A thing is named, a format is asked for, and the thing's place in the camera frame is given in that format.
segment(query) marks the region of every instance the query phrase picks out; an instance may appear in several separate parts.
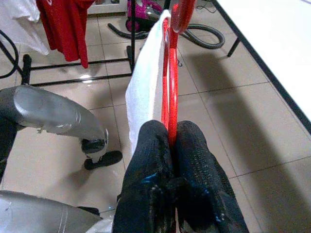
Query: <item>white garment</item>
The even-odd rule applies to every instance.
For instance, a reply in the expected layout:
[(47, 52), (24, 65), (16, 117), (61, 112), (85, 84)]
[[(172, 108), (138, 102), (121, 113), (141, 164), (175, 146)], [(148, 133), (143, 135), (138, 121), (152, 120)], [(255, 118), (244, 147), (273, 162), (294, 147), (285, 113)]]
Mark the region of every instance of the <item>white garment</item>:
[(149, 120), (161, 121), (163, 79), (163, 21), (171, 14), (164, 10), (149, 32), (137, 59), (132, 79), (125, 93), (130, 128), (132, 155), (135, 152), (141, 126)]
[(25, 17), (29, 21), (38, 22), (40, 12), (35, 0), (2, 0), (11, 19)]
[(48, 55), (49, 50), (36, 32), (40, 12), (35, 0), (0, 0), (0, 29), (16, 44)]

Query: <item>red metal bar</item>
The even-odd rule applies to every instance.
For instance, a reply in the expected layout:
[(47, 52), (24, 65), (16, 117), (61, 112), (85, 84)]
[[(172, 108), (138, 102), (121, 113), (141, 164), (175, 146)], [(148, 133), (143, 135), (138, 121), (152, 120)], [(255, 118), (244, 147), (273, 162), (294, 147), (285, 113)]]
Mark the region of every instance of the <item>red metal bar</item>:
[[(178, 113), (178, 65), (177, 65), (177, 41), (178, 34), (187, 28), (194, 9), (195, 0), (180, 0), (172, 9), (171, 27), (168, 28), (167, 20), (163, 23), (164, 39), (169, 31), (169, 41), (164, 41), (164, 64), (163, 64), (163, 99), (162, 99), (162, 122), (168, 128), (169, 144), (172, 148), (176, 143), (177, 136), (177, 113)], [(167, 67), (169, 62), (169, 109), (167, 103)]]
[(163, 63), (163, 96), (162, 96), (162, 123), (169, 129), (169, 104), (168, 104), (168, 83), (167, 83), (167, 68), (169, 61), (169, 41), (167, 38), (169, 29), (168, 20), (163, 22), (163, 32), (164, 32), (164, 63)]

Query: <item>red garment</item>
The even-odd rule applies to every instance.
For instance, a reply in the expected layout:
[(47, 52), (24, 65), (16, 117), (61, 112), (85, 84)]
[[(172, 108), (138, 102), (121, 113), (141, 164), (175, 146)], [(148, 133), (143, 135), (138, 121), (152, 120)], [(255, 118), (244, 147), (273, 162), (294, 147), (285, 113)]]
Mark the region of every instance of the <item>red garment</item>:
[(87, 68), (86, 18), (94, 0), (36, 0), (51, 50)]

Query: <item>gloved hand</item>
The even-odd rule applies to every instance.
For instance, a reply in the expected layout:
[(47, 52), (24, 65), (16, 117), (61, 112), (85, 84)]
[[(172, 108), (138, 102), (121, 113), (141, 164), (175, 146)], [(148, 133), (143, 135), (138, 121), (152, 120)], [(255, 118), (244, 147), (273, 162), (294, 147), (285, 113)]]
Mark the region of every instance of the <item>gloved hand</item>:
[(175, 206), (170, 181), (173, 167), (168, 133), (158, 121), (145, 123), (126, 170), (113, 233), (171, 233)]
[(188, 182), (177, 205), (181, 231), (185, 220), (198, 233), (247, 233), (230, 182), (194, 123), (178, 123), (175, 155)]

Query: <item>tile floor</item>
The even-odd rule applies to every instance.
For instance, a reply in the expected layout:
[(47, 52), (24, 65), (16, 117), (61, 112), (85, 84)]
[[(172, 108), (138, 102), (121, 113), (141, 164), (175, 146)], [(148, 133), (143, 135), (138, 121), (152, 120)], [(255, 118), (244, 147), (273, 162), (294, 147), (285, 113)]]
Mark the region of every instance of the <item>tile floor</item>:
[[(90, 61), (126, 57), (129, 40), (114, 35), (107, 28), (109, 22), (125, 29), (125, 17), (90, 18), (87, 22)], [(191, 22), (217, 28), (225, 34), (226, 43), (219, 50), (206, 50), (179, 40), (179, 120), (191, 120), (203, 131), (230, 178), (250, 232), (311, 232), (311, 137), (243, 45), (231, 58), (226, 57), (236, 37), (218, 12), (195, 10)], [(37, 28), (44, 34), (42, 25)], [(195, 33), (215, 41), (208, 33)], [(137, 41), (137, 54), (143, 43)], [(65, 62), (56, 51), (42, 56), (21, 46), (19, 52), (21, 59), (30, 54), (34, 65)], [(9, 63), (3, 55), (0, 62), (4, 73)], [(120, 72), (129, 72), (127, 62), (34, 71), (31, 82)], [(97, 207), (103, 213), (113, 210), (130, 161), (124, 98), (129, 80), (44, 87), (90, 109), (109, 130), (109, 150), (123, 152), (122, 162), (86, 171), (78, 139), (27, 128), (17, 134), (1, 189)], [(15, 73), (1, 80), (0, 88), (19, 83)]]

